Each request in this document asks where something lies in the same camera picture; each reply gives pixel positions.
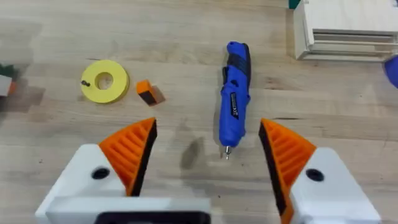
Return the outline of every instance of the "black rubber grip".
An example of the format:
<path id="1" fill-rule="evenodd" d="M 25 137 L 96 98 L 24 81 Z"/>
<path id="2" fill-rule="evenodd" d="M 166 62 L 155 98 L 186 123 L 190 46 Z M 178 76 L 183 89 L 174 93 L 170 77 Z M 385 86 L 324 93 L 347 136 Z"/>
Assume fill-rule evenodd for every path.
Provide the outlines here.
<path id="1" fill-rule="evenodd" d="M 267 131 L 264 125 L 260 125 L 259 137 L 266 154 L 269 175 L 271 177 L 272 189 L 274 189 L 274 196 L 276 200 L 276 207 L 278 208 L 279 215 L 282 215 L 286 209 L 286 201 L 280 187 L 279 175 L 276 171 L 274 156 L 272 156 L 271 145 L 269 144 Z"/>
<path id="2" fill-rule="evenodd" d="M 147 142 L 144 149 L 144 154 L 141 158 L 141 163 L 138 168 L 138 174 L 134 186 L 132 188 L 131 196 L 137 197 L 141 193 L 142 183 L 144 182 L 145 172 L 147 170 L 150 152 L 152 151 L 152 146 L 155 143 L 157 137 L 156 120 L 153 123 L 147 138 Z"/>
<path id="3" fill-rule="evenodd" d="M 248 89 L 249 89 L 251 81 L 251 58 L 250 58 L 249 46 L 247 44 L 243 45 L 246 53 L 246 60 L 243 59 L 238 54 L 230 54 L 228 57 L 227 64 L 236 67 L 237 69 L 242 71 L 245 74 L 245 76 L 247 76 Z"/>

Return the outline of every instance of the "blue rotary tool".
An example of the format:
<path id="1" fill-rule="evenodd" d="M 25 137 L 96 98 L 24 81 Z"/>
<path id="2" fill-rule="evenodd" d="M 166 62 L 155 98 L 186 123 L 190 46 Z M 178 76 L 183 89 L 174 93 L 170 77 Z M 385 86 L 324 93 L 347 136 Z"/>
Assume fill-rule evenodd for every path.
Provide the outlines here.
<path id="1" fill-rule="evenodd" d="M 223 68 L 219 138 L 229 159 L 232 147 L 236 147 L 245 134 L 246 106 L 250 101 L 249 85 L 251 62 L 247 44 L 230 42 L 227 66 Z"/>

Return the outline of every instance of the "screw hole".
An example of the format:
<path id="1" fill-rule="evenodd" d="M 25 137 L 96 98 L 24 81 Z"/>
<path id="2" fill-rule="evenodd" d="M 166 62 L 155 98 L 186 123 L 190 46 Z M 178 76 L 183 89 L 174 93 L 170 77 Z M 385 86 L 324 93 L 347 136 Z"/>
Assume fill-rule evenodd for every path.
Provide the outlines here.
<path id="1" fill-rule="evenodd" d="M 95 179 L 95 180 L 101 180 L 104 179 L 105 177 L 107 177 L 109 175 L 110 171 L 108 168 L 97 168 L 93 171 L 93 173 L 91 174 L 91 178 Z"/>
<path id="2" fill-rule="evenodd" d="M 325 176 L 317 169 L 307 169 L 307 171 L 305 171 L 305 174 L 309 179 L 316 182 L 321 182 L 325 180 Z"/>

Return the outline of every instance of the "blue object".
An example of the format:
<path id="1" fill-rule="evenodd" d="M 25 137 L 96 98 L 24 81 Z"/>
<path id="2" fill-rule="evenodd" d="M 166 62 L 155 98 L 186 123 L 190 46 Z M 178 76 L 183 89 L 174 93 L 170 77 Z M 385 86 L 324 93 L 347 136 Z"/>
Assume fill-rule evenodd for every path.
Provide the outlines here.
<path id="1" fill-rule="evenodd" d="M 398 88 L 398 56 L 388 60 L 384 64 L 384 69 L 390 82 Z"/>
<path id="2" fill-rule="evenodd" d="M 229 57 L 227 66 L 223 68 L 219 139 L 223 146 L 236 147 L 245 134 L 251 61 L 246 44 L 232 41 L 226 48 Z"/>

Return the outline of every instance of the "orange eraser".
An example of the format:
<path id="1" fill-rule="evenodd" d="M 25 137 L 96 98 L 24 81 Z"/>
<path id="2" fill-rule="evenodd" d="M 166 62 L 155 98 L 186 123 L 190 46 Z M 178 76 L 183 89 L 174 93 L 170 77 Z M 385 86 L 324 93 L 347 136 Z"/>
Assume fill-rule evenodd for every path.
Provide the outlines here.
<path id="1" fill-rule="evenodd" d="M 155 91 L 148 80 L 139 81 L 137 83 L 137 94 L 148 104 L 156 104 Z"/>

